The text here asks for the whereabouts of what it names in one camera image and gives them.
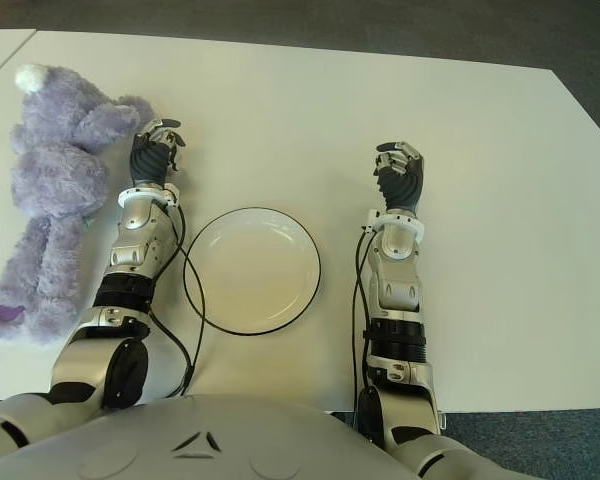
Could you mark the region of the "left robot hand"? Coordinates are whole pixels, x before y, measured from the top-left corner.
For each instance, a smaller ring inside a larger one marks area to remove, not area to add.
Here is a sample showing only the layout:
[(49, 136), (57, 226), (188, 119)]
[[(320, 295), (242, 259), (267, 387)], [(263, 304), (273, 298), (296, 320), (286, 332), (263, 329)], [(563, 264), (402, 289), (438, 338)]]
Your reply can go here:
[(167, 170), (177, 170), (175, 158), (179, 148), (186, 146), (177, 129), (181, 122), (175, 119), (154, 119), (134, 135), (129, 156), (129, 170), (133, 187), (154, 185), (163, 187)]

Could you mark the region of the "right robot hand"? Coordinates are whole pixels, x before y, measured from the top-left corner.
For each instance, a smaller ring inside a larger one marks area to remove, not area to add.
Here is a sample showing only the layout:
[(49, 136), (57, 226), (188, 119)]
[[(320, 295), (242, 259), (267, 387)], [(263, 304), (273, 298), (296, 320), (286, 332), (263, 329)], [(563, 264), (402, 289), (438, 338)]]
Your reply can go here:
[(424, 184), (424, 157), (404, 141), (380, 144), (376, 152), (373, 175), (385, 208), (416, 214)]

